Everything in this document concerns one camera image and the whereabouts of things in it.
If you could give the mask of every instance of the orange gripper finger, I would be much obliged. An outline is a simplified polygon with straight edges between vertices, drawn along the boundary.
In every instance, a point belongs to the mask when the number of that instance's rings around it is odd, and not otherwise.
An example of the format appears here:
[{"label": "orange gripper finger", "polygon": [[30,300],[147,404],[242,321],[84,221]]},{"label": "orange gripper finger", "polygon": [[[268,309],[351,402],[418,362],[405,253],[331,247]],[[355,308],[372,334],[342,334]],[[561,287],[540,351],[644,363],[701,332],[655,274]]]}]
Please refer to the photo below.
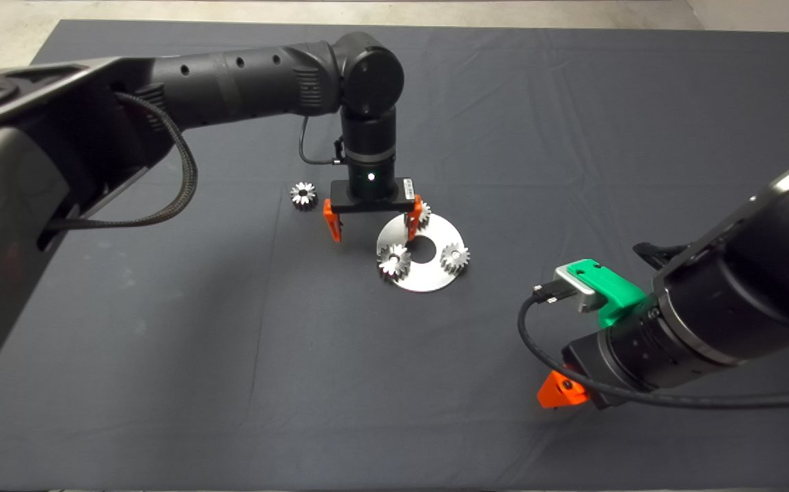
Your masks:
[{"label": "orange gripper finger", "polygon": [[324,220],[328,222],[328,228],[331,229],[331,236],[334,236],[334,241],[337,243],[342,242],[342,222],[339,221],[339,214],[334,214],[331,209],[331,199],[324,201]]},{"label": "orange gripper finger", "polygon": [[588,393],[585,392],[582,384],[552,371],[540,387],[537,400],[543,408],[581,405],[588,401]]},{"label": "orange gripper finger", "polygon": [[406,232],[407,240],[415,239],[415,234],[419,232],[419,216],[421,215],[421,197],[415,196],[415,205],[412,212],[407,212]]}]

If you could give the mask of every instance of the label sticker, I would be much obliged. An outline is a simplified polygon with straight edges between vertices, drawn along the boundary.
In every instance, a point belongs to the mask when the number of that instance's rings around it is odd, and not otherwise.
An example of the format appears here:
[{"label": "label sticker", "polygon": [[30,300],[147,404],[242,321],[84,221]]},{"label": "label sticker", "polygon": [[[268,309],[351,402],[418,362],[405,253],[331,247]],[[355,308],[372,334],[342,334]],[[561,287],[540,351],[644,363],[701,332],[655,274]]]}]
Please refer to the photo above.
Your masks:
[{"label": "label sticker", "polygon": [[415,188],[410,178],[403,178],[403,193],[406,194],[407,200],[415,200]]}]

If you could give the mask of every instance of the gray floor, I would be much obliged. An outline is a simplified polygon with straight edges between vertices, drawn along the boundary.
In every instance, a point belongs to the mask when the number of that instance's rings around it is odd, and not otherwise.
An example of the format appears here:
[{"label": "gray floor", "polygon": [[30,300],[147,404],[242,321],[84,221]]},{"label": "gray floor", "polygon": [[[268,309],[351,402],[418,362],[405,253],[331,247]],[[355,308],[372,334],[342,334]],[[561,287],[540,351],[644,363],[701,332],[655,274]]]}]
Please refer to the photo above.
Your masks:
[{"label": "gray floor", "polygon": [[789,31],[789,0],[189,2],[0,0],[0,68],[29,63],[63,18],[275,24]]}]

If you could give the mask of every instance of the small gear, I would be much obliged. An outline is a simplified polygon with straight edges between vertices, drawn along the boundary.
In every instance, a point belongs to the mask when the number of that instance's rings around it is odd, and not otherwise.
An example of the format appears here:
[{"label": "small gear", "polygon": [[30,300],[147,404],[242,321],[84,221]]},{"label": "small gear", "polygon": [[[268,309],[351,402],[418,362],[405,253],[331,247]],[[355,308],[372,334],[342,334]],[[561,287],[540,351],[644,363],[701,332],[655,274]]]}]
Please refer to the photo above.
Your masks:
[{"label": "small gear", "polygon": [[312,183],[300,181],[291,188],[291,203],[299,210],[311,210],[318,203],[316,186]]},{"label": "small gear", "polygon": [[470,262],[470,250],[460,245],[460,243],[452,243],[443,248],[440,255],[440,264],[443,268],[453,274],[457,275],[464,267]]},{"label": "small gear", "polygon": [[431,220],[431,206],[428,205],[427,202],[422,200],[421,202],[421,215],[419,215],[419,229],[425,228],[428,226],[428,222]]},{"label": "small gear", "polygon": [[396,281],[409,273],[412,264],[411,255],[403,244],[391,244],[379,249],[376,262],[379,272],[386,280]]}]

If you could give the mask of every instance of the hole in disc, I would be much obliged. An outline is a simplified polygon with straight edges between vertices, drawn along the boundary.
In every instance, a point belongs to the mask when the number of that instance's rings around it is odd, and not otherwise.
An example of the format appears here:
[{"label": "hole in disc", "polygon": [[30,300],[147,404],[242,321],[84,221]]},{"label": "hole in disc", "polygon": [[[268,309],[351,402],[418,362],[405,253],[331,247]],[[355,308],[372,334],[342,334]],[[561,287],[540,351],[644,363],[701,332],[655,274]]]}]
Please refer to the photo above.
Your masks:
[{"label": "hole in disc", "polygon": [[416,236],[415,239],[406,244],[406,248],[409,249],[410,255],[412,255],[412,261],[417,264],[425,264],[434,259],[434,256],[437,254],[437,247],[434,245],[434,242],[425,236]]}]

